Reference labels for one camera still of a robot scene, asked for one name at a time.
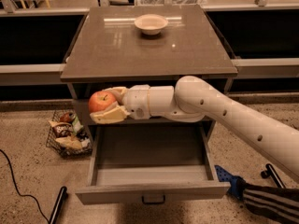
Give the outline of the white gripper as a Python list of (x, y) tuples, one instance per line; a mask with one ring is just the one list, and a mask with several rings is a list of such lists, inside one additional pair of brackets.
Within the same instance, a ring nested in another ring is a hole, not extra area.
[(124, 121), (129, 115), (132, 119), (149, 119), (148, 96), (149, 85), (135, 85), (128, 89), (126, 87), (112, 87), (106, 89), (111, 92), (119, 104), (115, 107), (97, 111), (90, 114), (91, 119), (97, 124), (111, 124)]

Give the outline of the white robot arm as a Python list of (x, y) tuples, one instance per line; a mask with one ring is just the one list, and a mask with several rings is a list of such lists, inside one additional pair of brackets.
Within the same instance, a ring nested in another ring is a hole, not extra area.
[(197, 122), (209, 117), (292, 179), (299, 178), (299, 131), (230, 99), (199, 77), (182, 77), (174, 86), (135, 85), (104, 92), (112, 99), (90, 113), (98, 124), (152, 117)]

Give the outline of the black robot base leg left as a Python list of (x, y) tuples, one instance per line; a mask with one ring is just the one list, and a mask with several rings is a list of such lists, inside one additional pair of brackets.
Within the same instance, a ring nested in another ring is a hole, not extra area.
[(62, 211), (64, 201), (67, 199), (68, 194), (67, 194), (67, 187), (62, 186), (60, 188), (60, 191), (58, 193), (58, 196), (55, 201), (55, 205), (53, 206), (51, 215), (50, 215), (50, 221), (49, 224), (56, 224), (56, 221)]

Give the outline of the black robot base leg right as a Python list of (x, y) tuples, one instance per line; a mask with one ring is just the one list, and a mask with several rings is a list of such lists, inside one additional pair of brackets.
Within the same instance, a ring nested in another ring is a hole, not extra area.
[(285, 184), (283, 183), (283, 181), (281, 180), (280, 176), (276, 172), (274, 166), (272, 164), (270, 164), (270, 163), (267, 163), (265, 165), (265, 169), (263, 171), (261, 171), (261, 177), (263, 179), (271, 177), (272, 180), (275, 182), (275, 184), (276, 184), (276, 186), (278, 188), (282, 188), (282, 189), (286, 188)]

